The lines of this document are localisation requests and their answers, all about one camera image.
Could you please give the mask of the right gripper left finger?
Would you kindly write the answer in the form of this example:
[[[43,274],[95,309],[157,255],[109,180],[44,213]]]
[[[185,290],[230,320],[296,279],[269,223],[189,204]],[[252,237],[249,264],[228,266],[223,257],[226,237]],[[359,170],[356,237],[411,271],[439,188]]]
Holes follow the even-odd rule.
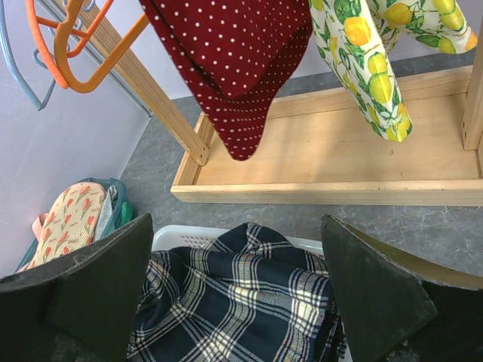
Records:
[[[1,279],[3,361],[123,361],[153,239],[145,213],[108,237]]]

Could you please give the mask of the lemon print garment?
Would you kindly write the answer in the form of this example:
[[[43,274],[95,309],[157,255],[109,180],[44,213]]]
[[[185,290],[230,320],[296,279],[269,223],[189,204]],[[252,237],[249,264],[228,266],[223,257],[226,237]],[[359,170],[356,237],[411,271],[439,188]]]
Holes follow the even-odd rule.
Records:
[[[393,142],[412,131],[388,57],[399,36],[442,54],[463,54],[478,43],[456,0],[311,1],[309,10],[321,58],[375,134]]]

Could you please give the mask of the red polka dot garment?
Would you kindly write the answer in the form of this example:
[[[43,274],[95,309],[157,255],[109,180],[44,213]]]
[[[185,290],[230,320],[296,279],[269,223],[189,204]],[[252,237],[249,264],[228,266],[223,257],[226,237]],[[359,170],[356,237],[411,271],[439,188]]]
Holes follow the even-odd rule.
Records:
[[[142,1],[230,157],[249,159],[312,34],[307,1]]]

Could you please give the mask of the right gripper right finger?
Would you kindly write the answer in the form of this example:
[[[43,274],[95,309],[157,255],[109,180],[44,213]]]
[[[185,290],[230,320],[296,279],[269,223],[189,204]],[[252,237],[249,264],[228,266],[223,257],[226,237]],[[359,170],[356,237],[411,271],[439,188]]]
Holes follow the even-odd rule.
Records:
[[[480,361],[482,278],[330,215],[321,242],[354,361]]]

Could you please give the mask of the navy plaid skirt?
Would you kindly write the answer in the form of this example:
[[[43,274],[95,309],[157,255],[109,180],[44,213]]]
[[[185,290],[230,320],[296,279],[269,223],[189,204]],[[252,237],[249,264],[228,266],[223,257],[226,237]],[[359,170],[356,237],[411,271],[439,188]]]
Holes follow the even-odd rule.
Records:
[[[338,361],[347,341],[325,259],[246,222],[151,254],[129,361]]]

